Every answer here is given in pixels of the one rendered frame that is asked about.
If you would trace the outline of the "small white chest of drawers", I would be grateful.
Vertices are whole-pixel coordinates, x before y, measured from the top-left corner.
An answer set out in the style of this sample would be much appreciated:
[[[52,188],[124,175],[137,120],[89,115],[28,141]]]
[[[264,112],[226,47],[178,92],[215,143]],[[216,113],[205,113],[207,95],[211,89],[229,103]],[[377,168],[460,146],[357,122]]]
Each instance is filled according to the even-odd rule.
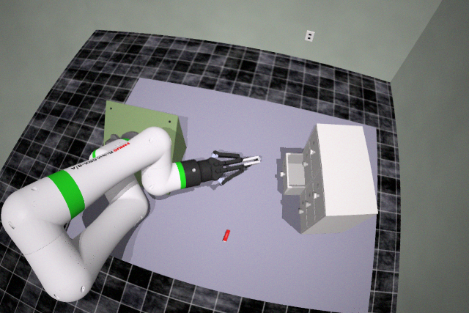
[[[345,232],[378,214],[363,126],[316,124],[315,128],[321,167],[311,182],[322,170],[325,215],[316,221],[315,211],[316,222],[310,227],[307,216],[308,228],[301,232],[300,225],[300,234]]]

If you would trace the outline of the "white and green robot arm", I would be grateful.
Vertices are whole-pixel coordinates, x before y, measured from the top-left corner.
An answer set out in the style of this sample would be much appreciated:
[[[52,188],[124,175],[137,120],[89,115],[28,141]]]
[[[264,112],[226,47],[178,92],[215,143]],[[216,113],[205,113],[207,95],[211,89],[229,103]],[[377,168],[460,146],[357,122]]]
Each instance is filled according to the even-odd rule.
[[[110,150],[110,151],[109,151]],[[201,184],[195,159],[171,162],[171,138],[162,128],[112,134],[89,160],[31,183],[6,199],[1,222],[45,291],[73,302],[92,288],[119,241],[148,211],[144,189],[162,196]],[[107,208],[71,240],[64,225],[106,195]]]

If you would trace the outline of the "grey drawer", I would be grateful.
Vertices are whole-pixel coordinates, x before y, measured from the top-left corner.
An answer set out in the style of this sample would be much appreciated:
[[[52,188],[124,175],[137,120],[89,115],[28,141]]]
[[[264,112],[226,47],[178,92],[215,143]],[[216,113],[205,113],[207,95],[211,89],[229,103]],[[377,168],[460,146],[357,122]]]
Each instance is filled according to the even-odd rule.
[[[316,221],[325,215],[325,200],[322,182],[322,170],[314,178],[314,193],[315,199]]]
[[[320,160],[320,148],[318,142],[317,128],[315,128],[311,138],[310,138],[310,147],[309,155],[311,155],[313,177],[318,172],[321,167]]]
[[[301,225],[301,232],[307,229],[307,209],[305,207],[306,202],[306,191],[300,197],[300,208],[302,210],[298,210],[298,214],[300,214],[300,225]]]
[[[306,188],[303,162],[302,153],[286,153],[280,173],[284,195],[301,195]]]
[[[307,207],[307,216],[308,216],[308,227],[310,227],[313,223],[315,223],[315,207],[314,207],[314,185],[313,181],[306,189],[306,200],[305,207]]]
[[[305,176],[306,176],[306,186],[311,182],[313,175],[312,175],[312,166],[311,166],[311,155],[309,155],[310,144],[308,142],[304,152],[304,162],[303,166],[305,166]]]

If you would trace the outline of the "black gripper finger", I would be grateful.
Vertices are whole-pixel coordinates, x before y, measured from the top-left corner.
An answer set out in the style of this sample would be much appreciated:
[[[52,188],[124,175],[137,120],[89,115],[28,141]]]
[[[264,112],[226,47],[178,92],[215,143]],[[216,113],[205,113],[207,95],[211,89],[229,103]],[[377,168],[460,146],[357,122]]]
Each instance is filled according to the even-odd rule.
[[[220,166],[220,165],[223,165],[223,166],[227,166],[227,165],[231,165],[231,164],[235,164],[235,163],[244,163],[244,162],[248,162],[248,161],[254,161],[256,160],[259,156],[255,156],[255,157],[252,157],[252,158],[249,158],[249,157],[246,157],[246,158],[241,158],[239,154],[236,154],[236,153],[226,153],[226,152],[218,152],[216,150],[214,150],[212,152],[212,156],[213,158],[235,158],[233,160],[229,160],[229,161],[220,161],[220,162],[215,162],[214,163],[214,166]]]
[[[224,185],[228,180],[238,176],[239,174],[242,174],[244,172],[244,168],[247,168],[247,167],[250,167],[252,165],[256,165],[260,163],[260,161],[254,161],[254,162],[250,162],[250,163],[244,163],[244,164],[241,164],[241,165],[237,165],[237,166],[231,166],[231,167],[227,167],[227,168],[222,168],[222,169],[216,169],[215,172],[216,173],[219,173],[219,172],[230,172],[230,171],[234,171],[234,170],[238,170],[238,172],[226,177],[225,179],[224,178],[219,178],[219,180],[217,180],[220,185]]]

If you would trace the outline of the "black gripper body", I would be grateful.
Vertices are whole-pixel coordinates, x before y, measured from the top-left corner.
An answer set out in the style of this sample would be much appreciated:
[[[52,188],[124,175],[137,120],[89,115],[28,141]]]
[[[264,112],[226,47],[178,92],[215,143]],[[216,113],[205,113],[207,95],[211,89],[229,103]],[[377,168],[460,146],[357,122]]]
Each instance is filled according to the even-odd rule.
[[[197,161],[202,172],[201,183],[211,181],[211,180],[217,181],[223,175],[224,172],[219,172],[219,173],[215,172],[216,169],[223,168],[223,165],[214,166],[215,162],[220,162],[220,160],[210,157],[207,160]]]

